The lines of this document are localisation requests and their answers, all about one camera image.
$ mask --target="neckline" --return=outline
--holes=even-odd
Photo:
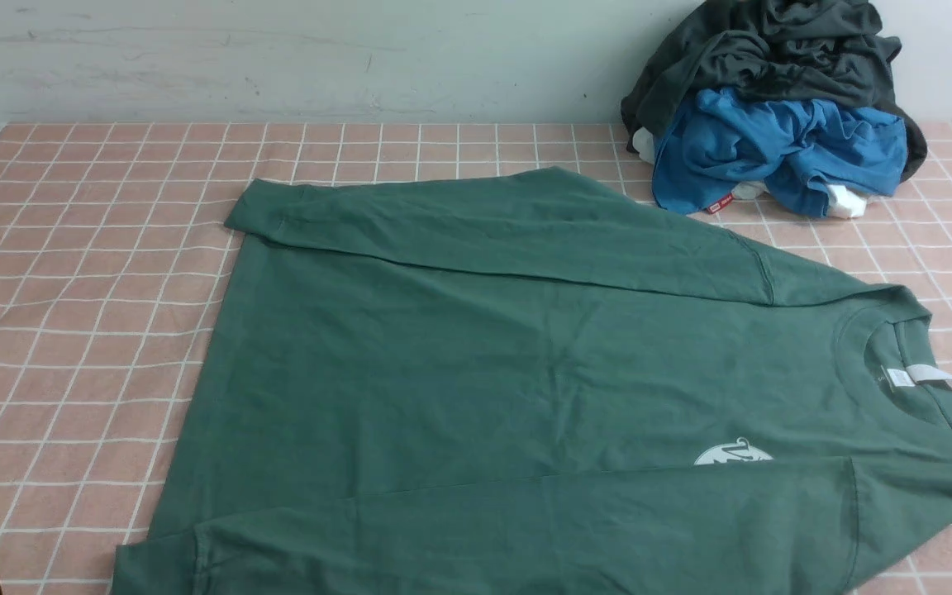
[[[872,376],[865,373],[855,373],[855,370],[865,370],[865,348],[872,339],[873,332],[883,325],[907,323],[929,319],[930,313],[914,300],[913,297],[894,298],[889,302],[881,302],[875,306],[862,308],[842,321],[840,330],[836,334],[835,342],[835,372],[847,393],[855,402],[875,414],[895,431],[902,434],[914,445],[931,447],[942,453],[952,455],[952,430],[944,426],[933,425],[907,414],[883,394],[879,384]],[[906,332],[904,344],[900,344],[903,363],[928,363],[934,361],[906,361],[910,354],[931,355],[926,327],[919,332]],[[930,388],[925,384],[917,387],[925,391],[925,395],[935,399],[938,407],[952,425],[952,389]]]

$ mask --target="white graphic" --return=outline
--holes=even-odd
[[[748,438],[737,438],[732,444],[717,445],[703,451],[694,464],[749,463],[751,460],[774,460],[748,443]]]

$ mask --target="grid pattern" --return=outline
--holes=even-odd
[[[697,218],[904,283],[952,373],[952,124],[857,221],[769,200]],[[650,166],[608,125],[10,125],[0,133],[0,574],[11,595],[103,595],[143,539],[241,238],[252,177],[455,179],[558,165],[649,202]],[[952,527],[860,595],[952,594]]]

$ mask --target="white cloth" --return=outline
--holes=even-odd
[[[828,216],[836,219],[854,219],[865,214],[865,199],[839,184],[828,184]]]
[[[769,193],[763,182],[740,182],[733,187],[733,198],[755,200]],[[854,219],[865,214],[866,199],[853,189],[839,184],[828,184],[828,216],[836,219]]]
[[[769,193],[763,182],[740,182],[733,186],[733,198],[737,200],[755,200],[764,193]]]
[[[638,151],[638,157],[646,163],[656,165],[656,138],[645,128],[638,128],[631,138],[631,145]]]

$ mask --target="red label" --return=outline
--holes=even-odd
[[[728,195],[725,195],[724,197],[719,198],[718,202],[715,202],[710,207],[704,208],[704,211],[707,211],[707,213],[714,215],[715,213],[718,213],[719,211],[721,211],[722,208],[725,208],[726,204],[729,204],[731,202],[733,202],[733,193],[728,193]]]

